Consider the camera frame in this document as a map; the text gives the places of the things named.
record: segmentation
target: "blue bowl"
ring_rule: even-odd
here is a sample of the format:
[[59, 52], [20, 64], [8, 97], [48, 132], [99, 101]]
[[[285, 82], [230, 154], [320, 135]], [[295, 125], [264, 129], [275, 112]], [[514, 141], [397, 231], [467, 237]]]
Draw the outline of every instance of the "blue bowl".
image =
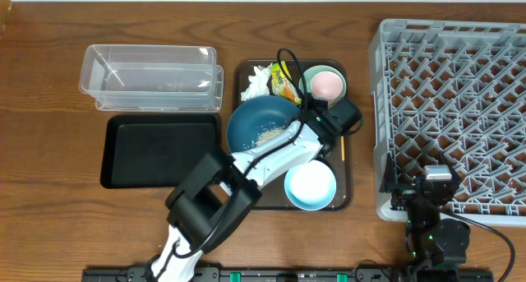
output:
[[336, 177], [326, 164], [312, 160], [291, 168], [285, 175], [285, 194], [298, 208], [319, 210], [336, 195]]
[[231, 153], [256, 147], [258, 136], [276, 127], [287, 127], [300, 113], [292, 102], [278, 96], [250, 99], [236, 109], [227, 126]]

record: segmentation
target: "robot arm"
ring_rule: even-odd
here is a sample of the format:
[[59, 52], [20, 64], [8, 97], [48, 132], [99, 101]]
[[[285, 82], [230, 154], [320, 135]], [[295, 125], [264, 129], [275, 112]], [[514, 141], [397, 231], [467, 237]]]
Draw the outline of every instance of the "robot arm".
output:
[[[170, 210], [169, 236], [163, 253], [151, 264], [150, 280], [187, 282], [201, 255], [219, 246], [241, 224], [267, 183], [294, 166], [327, 155], [335, 140], [361, 118], [358, 108], [342, 99], [332, 109], [319, 107], [302, 113], [284, 133], [262, 146], [230, 156], [222, 150], [206, 155], [165, 202]], [[244, 175], [254, 159], [289, 141], [300, 129], [295, 141], [267, 155]], [[231, 196], [231, 209], [225, 209], [212, 193], [213, 183]], [[182, 255], [197, 247], [202, 249], [188, 258], [173, 255], [173, 251]]]
[[[298, 131], [299, 127], [300, 122], [294, 121], [288, 126], [284, 133], [262, 146], [231, 154], [235, 159], [233, 165], [242, 173], [245, 172], [248, 165], [255, 158], [264, 154], [266, 151], [285, 143], [288, 139], [291, 139], [296, 131]], [[254, 180], [257, 184], [257, 188], [261, 190], [267, 183], [270, 183], [292, 167], [308, 163], [310, 160], [314, 159], [318, 155], [320, 149], [321, 143], [318, 141], [318, 135], [309, 127], [303, 127], [302, 133], [293, 144], [285, 146], [282, 150], [265, 157], [248, 173], [247, 179]], [[230, 196], [232, 196], [232, 190], [227, 183], [220, 183], [219, 185]], [[177, 227], [169, 225], [168, 241], [166, 242], [164, 250], [160, 257], [151, 265], [152, 274], [157, 277], [163, 269], [165, 262], [169, 259], [166, 271], [164, 271], [159, 277], [159, 282], [186, 282], [190, 280], [194, 275], [196, 263], [203, 254], [203, 251], [199, 251], [192, 257], [182, 260], [177, 259], [172, 253], [172, 250], [176, 250], [173, 249], [175, 243], [178, 243], [177, 250], [179, 254], [190, 252], [190, 243], [185, 239]]]
[[411, 183], [397, 183], [393, 160], [387, 158], [380, 192], [390, 192], [393, 208], [408, 212], [406, 247], [414, 261], [402, 276], [410, 282], [460, 281], [459, 265], [467, 261], [469, 227], [458, 220], [442, 220], [438, 208], [453, 199], [462, 178], [442, 153], [439, 162], [426, 166]]

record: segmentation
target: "clear plastic container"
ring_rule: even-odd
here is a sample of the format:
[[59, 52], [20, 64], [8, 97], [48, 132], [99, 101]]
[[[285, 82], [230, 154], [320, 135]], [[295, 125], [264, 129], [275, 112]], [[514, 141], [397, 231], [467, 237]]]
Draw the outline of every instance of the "clear plastic container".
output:
[[223, 68], [211, 47], [94, 44], [80, 90], [100, 110], [218, 112]]

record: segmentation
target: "black tray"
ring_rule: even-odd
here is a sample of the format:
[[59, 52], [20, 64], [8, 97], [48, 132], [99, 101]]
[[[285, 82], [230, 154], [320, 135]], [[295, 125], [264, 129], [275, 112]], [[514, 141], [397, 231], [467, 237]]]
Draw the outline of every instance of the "black tray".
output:
[[100, 184], [176, 187], [220, 142], [211, 114], [130, 114], [108, 121]]
[[[233, 87], [233, 110], [241, 105], [241, 92], [247, 89], [250, 82], [248, 76], [254, 75], [254, 67], [259, 65], [263, 67], [276, 63], [275, 60], [247, 60], [238, 65], [234, 75]], [[299, 78], [298, 69], [292, 60], [286, 60], [289, 72], [293, 80]], [[300, 60], [304, 70], [316, 65], [327, 65], [338, 69], [347, 80], [347, 73], [344, 67], [333, 60]], [[347, 207], [353, 200], [353, 171], [351, 168], [351, 140], [350, 137], [342, 138], [338, 141], [337, 146], [332, 150], [330, 156], [325, 158], [330, 167], [335, 172], [336, 177], [336, 195], [333, 201], [324, 209], [325, 211], [337, 211]], [[288, 200], [284, 190], [285, 174], [279, 176], [267, 184], [261, 192], [263, 197], [257, 202], [255, 210], [301, 210]]]

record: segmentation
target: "brown tray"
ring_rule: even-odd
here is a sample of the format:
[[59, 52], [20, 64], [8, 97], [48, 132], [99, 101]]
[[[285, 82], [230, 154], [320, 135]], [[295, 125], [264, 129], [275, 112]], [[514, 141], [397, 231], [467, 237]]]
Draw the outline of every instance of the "brown tray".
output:
[[[292, 78], [296, 81], [299, 78], [298, 69], [292, 60], [285, 61], [288, 70], [292, 74]], [[233, 110], [242, 104], [241, 92], [247, 89], [249, 85], [248, 76], [254, 75], [254, 67], [261, 65], [269, 66], [271, 63], [276, 63], [275, 60], [246, 60], [238, 65], [234, 75], [233, 87]], [[344, 75], [347, 80], [347, 73], [344, 67], [333, 60], [300, 60], [304, 70], [316, 65], [327, 65], [334, 67]], [[338, 141], [336, 147], [332, 150], [329, 156], [325, 157], [325, 161], [329, 163], [330, 167], [335, 172], [336, 177], [336, 195], [333, 201], [324, 209], [325, 211], [338, 211], [347, 207], [353, 200], [353, 171], [351, 168], [351, 140], [350, 137], [342, 138]], [[266, 185], [261, 192], [263, 196], [257, 202], [255, 210], [301, 210], [297, 208], [291, 201], [288, 200], [284, 190], [285, 174], [279, 176], [272, 182]]]

